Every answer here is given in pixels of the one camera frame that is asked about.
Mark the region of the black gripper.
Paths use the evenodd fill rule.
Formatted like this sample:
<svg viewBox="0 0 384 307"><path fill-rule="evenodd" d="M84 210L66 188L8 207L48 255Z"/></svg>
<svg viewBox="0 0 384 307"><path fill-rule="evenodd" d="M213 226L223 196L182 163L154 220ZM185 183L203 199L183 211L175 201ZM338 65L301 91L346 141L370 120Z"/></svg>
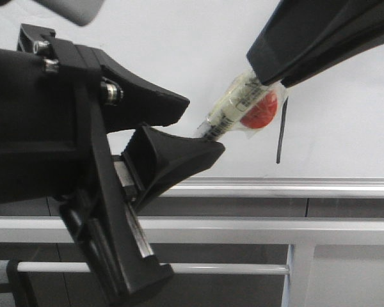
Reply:
<svg viewBox="0 0 384 307"><path fill-rule="evenodd" d="M0 203L61 198L108 303L128 306L173 271L150 250L132 207L138 190L121 154L136 128L106 130L100 52L29 24L14 51L0 49Z"/></svg>

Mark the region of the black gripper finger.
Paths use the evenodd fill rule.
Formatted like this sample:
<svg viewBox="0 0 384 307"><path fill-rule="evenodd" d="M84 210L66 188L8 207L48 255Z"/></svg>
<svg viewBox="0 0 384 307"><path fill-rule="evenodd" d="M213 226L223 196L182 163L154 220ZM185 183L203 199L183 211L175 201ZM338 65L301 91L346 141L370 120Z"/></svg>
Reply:
<svg viewBox="0 0 384 307"><path fill-rule="evenodd" d="M384 44L384 1L346 1L327 28L282 79L297 85L361 52Z"/></svg>
<svg viewBox="0 0 384 307"><path fill-rule="evenodd" d="M246 57L263 85L279 81L329 34L378 1L280 1Z"/></svg>
<svg viewBox="0 0 384 307"><path fill-rule="evenodd" d="M102 71L100 104L107 131L135 129L146 123L177 123L189 99L152 84L122 67L105 52L99 53Z"/></svg>
<svg viewBox="0 0 384 307"><path fill-rule="evenodd" d="M149 125L139 126L121 154L138 190L132 207L141 211L169 188L211 168L224 151L217 141L173 136Z"/></svg>

